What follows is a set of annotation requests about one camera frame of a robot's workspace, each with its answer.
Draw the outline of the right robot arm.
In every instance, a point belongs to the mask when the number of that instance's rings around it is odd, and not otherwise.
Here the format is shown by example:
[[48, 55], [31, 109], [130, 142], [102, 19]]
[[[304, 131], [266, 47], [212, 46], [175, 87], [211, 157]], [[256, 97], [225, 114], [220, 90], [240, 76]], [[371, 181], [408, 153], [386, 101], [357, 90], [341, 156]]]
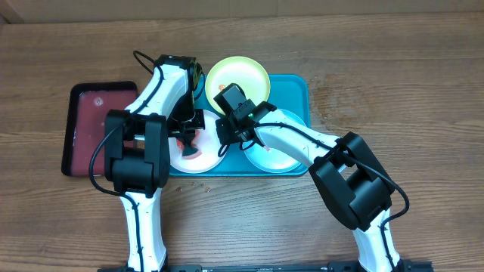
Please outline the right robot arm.
[[290, 119], [275, 105], [254, 104], [234, 83], [214, 98], [225, 114], [216, 123], [222, 146], [250, 142], [279, 150], [303, 164], [330, 213], [353, 232], [359, 267], [398, 271], [389, 222], [397, 186], [366, 142], [349, 132], [324, 134]]

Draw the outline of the white plate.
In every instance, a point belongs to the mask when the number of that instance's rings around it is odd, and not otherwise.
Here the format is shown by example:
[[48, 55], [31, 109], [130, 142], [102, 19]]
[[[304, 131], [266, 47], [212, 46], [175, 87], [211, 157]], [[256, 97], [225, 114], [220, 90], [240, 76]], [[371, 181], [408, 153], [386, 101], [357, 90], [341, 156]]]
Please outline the white plate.
[[199, 174], [215, 168], [223, 159], [219, 157], [219, 148], [222, 146], [216, 132], [216, 120], [219, 117], [208, 110], [203, 110], [205, 129], [197, 129], [195, 137], [191, 142], [191, 147], [197, 152], [184, 156], [185, 147], [183, 143], [176, 139], [169, 139], [170, 165], [184, 173]]

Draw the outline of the yellow-green plate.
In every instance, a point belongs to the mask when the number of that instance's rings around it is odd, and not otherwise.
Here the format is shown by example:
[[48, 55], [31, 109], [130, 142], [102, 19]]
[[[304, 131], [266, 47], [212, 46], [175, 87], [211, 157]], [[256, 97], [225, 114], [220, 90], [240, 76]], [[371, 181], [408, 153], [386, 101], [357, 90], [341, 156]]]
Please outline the yellow-green plate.
[[214, 97], [222, 91], [222, 87], [228, 87], [231, 83], [238, 84], [246, 98], [255, 105], [267, 101], [270, 95], [268, 73], [260, 63], [248, 57], [227, 57], [213, 66], [205, 83], [206, 98], [218, 113], [223, 114], [223, 111]]

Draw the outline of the green and orange sponge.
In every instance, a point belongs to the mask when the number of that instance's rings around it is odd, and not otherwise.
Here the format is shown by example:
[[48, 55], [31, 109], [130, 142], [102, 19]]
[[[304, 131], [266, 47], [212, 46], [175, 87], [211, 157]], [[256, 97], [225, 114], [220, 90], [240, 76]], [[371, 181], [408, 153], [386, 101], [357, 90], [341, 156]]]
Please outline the green and orange sponge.
[[199, 134], [200, 132], [196, 130], [193, 133], [189, 133], [181, 138], [176, 139], [177, 147], [179, 148], [181, 152], [181, 157], [183, 159], [195, 159], [201, 155], [201, 150], [194, 143], [194, 141], [198, 138]]

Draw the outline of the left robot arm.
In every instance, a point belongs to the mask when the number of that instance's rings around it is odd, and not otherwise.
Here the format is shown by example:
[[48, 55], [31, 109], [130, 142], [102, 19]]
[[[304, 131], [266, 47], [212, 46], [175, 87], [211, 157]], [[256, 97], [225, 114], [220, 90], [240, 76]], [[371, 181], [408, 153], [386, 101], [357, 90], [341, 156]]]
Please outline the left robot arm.
[[161, 195], [170, 170], [169, 139], [181, 141], [193, 155], [192, 142], [205, 127], [203, 111], [194, 106], [202, 67], [193, 57], [161, 55], [153, 60], [152, 78], [124, 110], [110, 110], [105, 136], [104, 176], [113, 183], [126, 213], [128, 261], [122, 271], [162, 271], [167, 252], [161, 225]]

